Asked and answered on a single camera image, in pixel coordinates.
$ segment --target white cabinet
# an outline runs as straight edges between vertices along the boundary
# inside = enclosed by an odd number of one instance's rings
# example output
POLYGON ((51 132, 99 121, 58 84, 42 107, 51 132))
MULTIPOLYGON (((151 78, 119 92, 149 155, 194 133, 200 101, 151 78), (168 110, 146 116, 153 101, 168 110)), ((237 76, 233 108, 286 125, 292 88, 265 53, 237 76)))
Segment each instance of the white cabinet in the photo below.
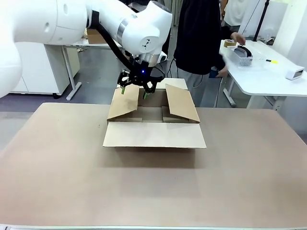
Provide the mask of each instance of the white cabinet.
MULTIPOLYGON (((70 82, 61 47, 28 42, 16 46, 23 74, 13 92, 62 95, 70 82)), ((68 49, 68 54, 75 75, 80 69, 77 50, 68 49)))

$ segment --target white wall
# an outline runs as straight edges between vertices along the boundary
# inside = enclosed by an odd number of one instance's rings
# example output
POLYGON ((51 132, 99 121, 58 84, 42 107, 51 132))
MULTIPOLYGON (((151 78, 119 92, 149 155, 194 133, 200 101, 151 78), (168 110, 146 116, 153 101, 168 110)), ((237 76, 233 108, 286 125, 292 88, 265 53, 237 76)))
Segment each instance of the white wall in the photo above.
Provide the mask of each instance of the white wall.
MULTIPOLYGON (((293 0, 288 6, 273 48, 307 69, 306 31, 307 0, 293 0)), ((307 134, 307 98, 288 97, 280 114, 297 133, 307 134)))

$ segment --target roll of tape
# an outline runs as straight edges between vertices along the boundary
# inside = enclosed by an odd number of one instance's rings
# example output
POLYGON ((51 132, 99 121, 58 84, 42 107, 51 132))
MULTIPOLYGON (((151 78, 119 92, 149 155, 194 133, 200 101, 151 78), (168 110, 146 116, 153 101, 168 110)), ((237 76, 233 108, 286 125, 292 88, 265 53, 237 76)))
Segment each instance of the roll of tape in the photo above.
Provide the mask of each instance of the roll of tape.
POLYGON ((228 46, 235 46, 236 42, 234 40, 225 40, 224 42, 224 47, 228 47, 228 46))

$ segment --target gray pants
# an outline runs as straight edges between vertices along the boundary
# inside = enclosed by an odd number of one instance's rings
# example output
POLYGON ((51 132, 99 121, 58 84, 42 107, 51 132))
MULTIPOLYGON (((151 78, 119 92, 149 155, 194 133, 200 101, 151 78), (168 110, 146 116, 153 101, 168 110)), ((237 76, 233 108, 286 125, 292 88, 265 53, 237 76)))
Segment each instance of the gray pants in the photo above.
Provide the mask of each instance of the gray pants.
POLYGON ((201 101, 205 92, 209 75, 210 73, 206 75, 193 74, 178 68, 178 77, 186 80, 188 90, 191 93, 195 107, 201 106, 201 101))

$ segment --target wooden tabletop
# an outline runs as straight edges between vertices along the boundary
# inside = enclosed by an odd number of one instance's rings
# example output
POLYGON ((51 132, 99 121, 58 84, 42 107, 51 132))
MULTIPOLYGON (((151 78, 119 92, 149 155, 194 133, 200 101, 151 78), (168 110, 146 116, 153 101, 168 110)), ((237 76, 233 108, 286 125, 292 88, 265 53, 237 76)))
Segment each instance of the wooden tabletop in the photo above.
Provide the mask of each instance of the wooden tabletop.
POLYGON ((108 109, 39 107, 0 154, 0 223, 307 227, 307 147, 276 112, 200 108, 207 149, 184 150, 102 147, 108 109))

